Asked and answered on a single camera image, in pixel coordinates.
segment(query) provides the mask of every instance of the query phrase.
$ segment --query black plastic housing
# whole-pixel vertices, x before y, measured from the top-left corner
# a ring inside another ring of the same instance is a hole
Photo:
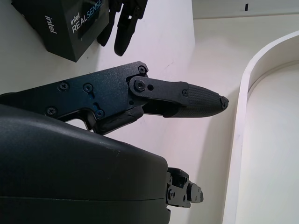
[[[0,223],[167,224],[167,162],[0,105]]]

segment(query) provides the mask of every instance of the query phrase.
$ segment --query white wall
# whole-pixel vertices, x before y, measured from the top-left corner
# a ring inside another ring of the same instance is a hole
[[[193,0],[194,19],[299,13],[297,0]]]
[[[275,71],[248,100],[236,224],[298,223],[298,71]]]
[[[190,120],[185,150],[194,147],[189,163],[198,163],[197,184],[204,202],[193,206],[189,223],[218,224],[222,221],[235,103],[242,74],[249,60],[266,44],[299,30],[298,15],[194,20],[195,50],[187,81],[202,85],[230,100],[229,108],[208,119]],[[177,131],[186,124],[174,127]]]

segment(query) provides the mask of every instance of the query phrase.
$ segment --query robotic hand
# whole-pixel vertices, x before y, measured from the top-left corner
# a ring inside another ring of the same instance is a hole
[[[0,96],[0,223],[167,224],[168,205],[203,201],[164,158],[103,136],[144,113],[198,118],[228,107],[218,93],[147,72],[136,62]]]
[[[143,18],[147,2],[147,0],[109,0],[109,23],[98,36],[98,43],[102,46],[107,44],[114,26],[115,15],[121,11],[123,4],[114,44],[115,53],[122,56],[130,44],[138,19]]]

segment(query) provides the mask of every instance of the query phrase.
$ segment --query black screw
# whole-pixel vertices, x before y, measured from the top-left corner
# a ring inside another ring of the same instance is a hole
[[[144,73],[146,72],[146,69],[145,69],[144,66],[139,66],[138,71],[139,71],[141,74],[144,74]]]
[[[68,90],[69,89],[69,85],[66,83],[66,82],[61,82],[60,84],[59,84],[59,90],[61,90],[61,91],[66,91],[66,90]]]
[[[95,116],[97,117],[97,118],[103,118],[104,117],[104,112],[102,111],[102,110],[97,110],[96,112],[95,112]]]
[[[91,84],[87,83],[87,84],[83,85],[83,90],[85,92],[91,92],[91,91],[93,91],[93,86]]]
[[[143,81],[141,81],[141,80],[137,80],[135,82],[135,88],[136,88],[136,90],[144,91],[144,89],[145,89],[145,83]]]
[[[188,96],[188,92],[187,92],[187,90],[183,90],[183,96],[184,96],[184,97],[187,97],[187,96]]]
[[[57,110],[54,107],[49,107],[46,110],[46,115],[47,116],[54,116],[57,113]]]
[[[169,190],[169,191],[168,191],[168,199],[169,199],[169,200],[171,200],[171,198],[172,198],[172,195],[173,195],[173,192],[172,192],[172,190]]]

